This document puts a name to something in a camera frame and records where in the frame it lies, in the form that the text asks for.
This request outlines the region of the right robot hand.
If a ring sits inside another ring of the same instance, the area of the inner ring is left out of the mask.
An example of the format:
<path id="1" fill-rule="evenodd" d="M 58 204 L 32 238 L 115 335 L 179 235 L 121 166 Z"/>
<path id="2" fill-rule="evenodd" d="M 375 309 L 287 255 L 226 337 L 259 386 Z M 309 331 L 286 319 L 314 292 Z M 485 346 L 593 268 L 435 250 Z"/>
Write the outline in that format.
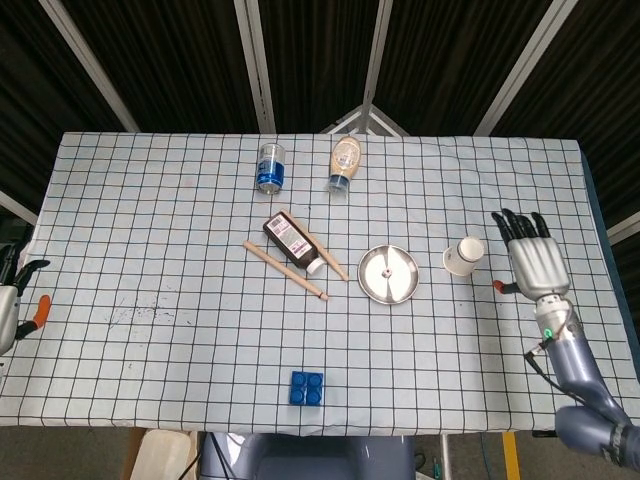
<path id="1" fill-rule="evenodd" d="M 493 281 L 501 294 L 520 293 L 532 301 L 549 296 L 564 296 L 570 279 L 558 243 L 551 237 L 544 218 L 537 212 L 530 216 L 503 208 L 492 212 L 507 248 L 514 282 Z"/>

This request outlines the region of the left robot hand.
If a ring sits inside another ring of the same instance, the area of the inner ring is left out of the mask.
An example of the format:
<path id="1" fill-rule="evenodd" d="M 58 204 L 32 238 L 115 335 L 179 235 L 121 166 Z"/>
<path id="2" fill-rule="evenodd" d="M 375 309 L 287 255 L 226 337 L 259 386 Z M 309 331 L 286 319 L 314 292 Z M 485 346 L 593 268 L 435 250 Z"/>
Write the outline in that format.
<path id="1" fill-rule="evenodd" d="M 7 353 L 14 343 L 41 329 L 47 322 L 52 301 L 49 295 L 42 295 L 32 320 L 20 324 L 18 314 L 21 298 L 32 275 L 50 265 L 49 260 L 32 260 L 6 283 L 1 284 L 1 354 Z"/>

